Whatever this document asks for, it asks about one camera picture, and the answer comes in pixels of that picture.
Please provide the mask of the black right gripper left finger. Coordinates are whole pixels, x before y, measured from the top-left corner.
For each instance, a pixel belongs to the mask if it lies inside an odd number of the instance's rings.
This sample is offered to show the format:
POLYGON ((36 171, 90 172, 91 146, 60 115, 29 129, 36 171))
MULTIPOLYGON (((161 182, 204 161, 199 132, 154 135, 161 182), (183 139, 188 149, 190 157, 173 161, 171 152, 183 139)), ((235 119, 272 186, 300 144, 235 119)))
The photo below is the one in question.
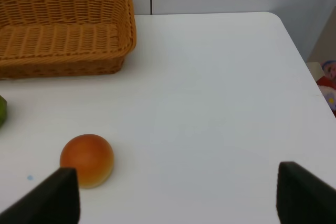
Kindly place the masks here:
POLYGON ((59 168, 1 212, 1 223, 78 223, 80 195, 74 168, 59 168))

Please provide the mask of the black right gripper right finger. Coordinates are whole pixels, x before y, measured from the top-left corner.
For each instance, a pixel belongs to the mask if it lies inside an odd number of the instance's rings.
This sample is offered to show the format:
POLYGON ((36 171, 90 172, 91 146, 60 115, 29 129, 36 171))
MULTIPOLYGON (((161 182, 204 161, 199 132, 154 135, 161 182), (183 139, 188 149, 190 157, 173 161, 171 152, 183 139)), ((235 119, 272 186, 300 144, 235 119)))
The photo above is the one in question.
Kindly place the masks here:
POLYGON ((335 189, 299 164, 281 162, 276 208, 281 223, 335 223, 335 189))

